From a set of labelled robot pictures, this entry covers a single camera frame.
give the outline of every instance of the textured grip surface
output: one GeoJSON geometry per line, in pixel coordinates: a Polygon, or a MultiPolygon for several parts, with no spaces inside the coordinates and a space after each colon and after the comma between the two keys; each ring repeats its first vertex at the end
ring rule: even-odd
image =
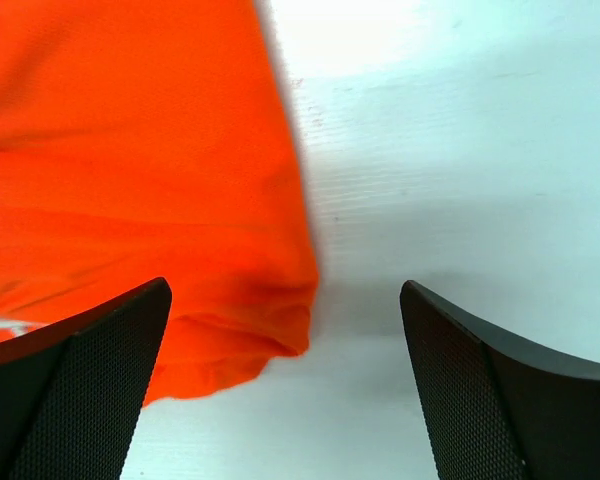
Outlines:
{"type": "Polygon", "coordinates": [[[69,340],[10,480],[119,478],[169,310],[156,288],[69,340]]]}
{"type": "Polygon", "coordinates": [[[479,341],[415,292],[403,315],[440,479],[528,480],[479,341]]]}

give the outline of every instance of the orange cloth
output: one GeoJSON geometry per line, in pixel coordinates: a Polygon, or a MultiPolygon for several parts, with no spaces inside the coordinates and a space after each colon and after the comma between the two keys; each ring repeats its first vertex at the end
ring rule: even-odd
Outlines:
{"type": "Polygon", "coordinates": [[[250,0],[0,0],[0,316],[174,294],[147,402],[308,348],[317,269],[250,0]]]}

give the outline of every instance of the white table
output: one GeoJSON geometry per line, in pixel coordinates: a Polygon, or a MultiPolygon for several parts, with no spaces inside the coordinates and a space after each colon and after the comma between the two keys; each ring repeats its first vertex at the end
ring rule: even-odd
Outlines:
{"type": "Polygon", "coordinates": [[[263,11],[325,277],[313,349],[146,409],[123,478],[435,480],[404,280],[600,361],[600,0],[263,11]]]}

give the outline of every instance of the white surface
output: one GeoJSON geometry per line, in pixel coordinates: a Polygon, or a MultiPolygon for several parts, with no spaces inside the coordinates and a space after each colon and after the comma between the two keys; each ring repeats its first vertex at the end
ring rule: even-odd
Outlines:
{"type": "Polygon", "coordinates": [[[600,361],[600,0],[271,0],[325,283],[314,347],[143,412],[123,478],[434,480],[415,278],[600,361]]]}

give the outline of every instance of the orange fabric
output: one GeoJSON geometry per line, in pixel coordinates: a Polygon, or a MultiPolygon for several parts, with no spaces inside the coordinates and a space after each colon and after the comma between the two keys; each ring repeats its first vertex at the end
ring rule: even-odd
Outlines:
{"type": "Polygon", "coordinates": [[[308,347],[317,270],[250,0],[0,0],[0,316],[54,322],[153,277],[147,396],[308,347]]]}

